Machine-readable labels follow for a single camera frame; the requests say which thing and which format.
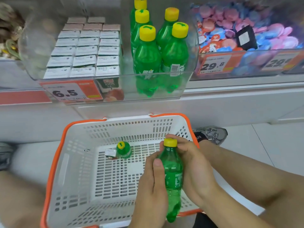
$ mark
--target hand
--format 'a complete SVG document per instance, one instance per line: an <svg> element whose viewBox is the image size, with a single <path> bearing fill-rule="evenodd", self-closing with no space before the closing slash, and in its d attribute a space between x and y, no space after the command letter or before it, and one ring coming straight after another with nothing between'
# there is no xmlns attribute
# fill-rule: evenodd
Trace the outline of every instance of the hand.
<svg viewBox="0 0 304 228"><path fill-rule="evenodd" d="M168 212L165 169L156 152L146 159L145 171L138 184L130 228L161 228Z"/></svg>
<svg viewBox="0 0 304 228"><path fill-rule="evenodd" d="M209 161L197 146L186 138L173 134L167 134L166 138L177 139L177 152L184 164L183 190L194 204L202 208L204 198L219 187ZM160 150L163 149L164 142L162 141Z"/></svg>

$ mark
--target white plastic basket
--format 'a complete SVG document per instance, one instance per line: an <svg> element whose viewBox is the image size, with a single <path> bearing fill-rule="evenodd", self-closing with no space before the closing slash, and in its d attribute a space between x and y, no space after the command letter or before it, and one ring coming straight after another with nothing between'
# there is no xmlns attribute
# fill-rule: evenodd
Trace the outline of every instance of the white plastic basket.
<svg viewBox="0 0 304 228"><path fill-rule="evenodd" d="M198 145L188 118L182 114L70 123L52 163L41 227L127 226L146 157L159 150L168 133ZM122 140L130 143L131 157L106 159L104 151ZM179 216L198 211L183 191L181 199Z"/></svg>

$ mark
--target white tile floor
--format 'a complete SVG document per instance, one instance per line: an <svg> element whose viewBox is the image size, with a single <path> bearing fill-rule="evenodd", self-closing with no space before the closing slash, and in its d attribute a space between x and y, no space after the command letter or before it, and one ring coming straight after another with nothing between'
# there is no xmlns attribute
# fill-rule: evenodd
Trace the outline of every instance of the white tile floor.
<svg viewBox="0 0 304 228"><path fill-rule="evenodd" d="M267 123L226 127L228 137L222 147L277 168L304 175L304 123L269 125ZM21 145L14 155L12 171L26 179L45 185L59 142ZM238 194L216 171L218 183L237 201L255 214L263 209ZM192 227L195 216L178 218L166 228Z"/></svg>

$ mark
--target green plastic bottle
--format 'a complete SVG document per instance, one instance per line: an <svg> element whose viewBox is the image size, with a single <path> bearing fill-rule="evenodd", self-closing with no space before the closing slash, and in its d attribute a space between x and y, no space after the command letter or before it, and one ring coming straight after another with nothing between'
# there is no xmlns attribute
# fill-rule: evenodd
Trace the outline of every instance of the green plastic bottle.
<svg viewBox="0 0 304 228"><path fill-rule="evenodd" d="M165 88L168 93L177 89L183 81L181 71L185 70L189 53L185 38L189 26L183 22L176 22L172 27L172 39L162 49L162 71L170 74L159 76L159 86Z"/></svg>
<svg viewBox="0 0 304 228"><path fill-rule="evenodd" d="M117 156L121 158L129 158L132 154L130 144L127 142L119 142L116 146Z"/></svg>
<svg viewBox="0 0 304 228"><path fill-rule="evenodd" d="M148 10L136 10L135 11L135 21L136 25L131 35L131 53L132 56L135 52L135 49L139 46L139 29L143 25L152 25L150 22L150 14Z"/></svg>
<svg viewBox="0 0 304 228"><path fill-rule="evenodd" d="M168 222L174 222L181 208L180 192L183 185L183 162L177 149L177 140L165 138L164 150L158 156L165 168L165 185L168 193Z"/></svg>
<svg viewBox="0 0 304 228"><path fill-rule="evenodd" d="M139 29L139 46L133 55L134 73L144 75L136 76L136 88L138 93L148 97L153 96L158 88L157 76L161 69L161 53L155 41L156 30L154 26L143 25Z"/></svg>
<svg viewBox="0 0 304 228"><path fill-rule="evenodd" d="M179 9L169 7L165 11L165 22L156 35L156 43L161 50L172 38L173 24L178 21Z"/></svg>
<svg viewBox="0 0 304 228"><path fill-rule="evenodd" d="M135 27L135 11L141 10L141 9L147 9L147 0L134 0L134 8L131 10L131 13L129 16L131 34Z"/></svg>

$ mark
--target yellow bottle cap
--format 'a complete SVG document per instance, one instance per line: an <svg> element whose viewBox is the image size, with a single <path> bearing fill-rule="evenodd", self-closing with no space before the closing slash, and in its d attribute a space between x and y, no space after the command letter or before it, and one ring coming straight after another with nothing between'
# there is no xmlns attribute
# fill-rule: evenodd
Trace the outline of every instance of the yellow bottle cap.
<svg viewBox="0 0 304 228"><path fill-rule="evenodd" d="M169 22L175 22L178 20L179 9L169 7L165 11L165 20Z"/></svg>
<svg viewBox="0 0 304 228"><path fill-rule="evenodd" d="M123 148L125 148L125 146L126 146L126 144L124 142L119 142L117 144L118 149L123 149Z"/></svg>
<svg viewBox="0 0 304 228"><path fill-rule="evenodd" d="M156 36L156 29L151 25L143 25L139 28L139 38L144 42L152 42Z"/></svg>
<svg viewBox="0 0 304 228"><path fill-rule="evenodd" d="M164 139L164 146L177 147L177 140L173 139L173 138L165 138Z"/></svg>
<svg viewBox="0 0 304 228"><path fill-rule="evenodd" d="M147 0L134 0L135 9L147 9Z"/></svg>
<svg viewBox="0 0 304 228"><path fill-rule="evenodd" d="M189 26L183 22L176 22L172 27L172 36L176 38L185 38L188 34Z"/></svg>
<svg viewBox="0 0 304 228"><path fill-rule="evenodd" d="M140 24L148 23L150 20L149 11L146 9L135 11L135 21Z"/></svg>

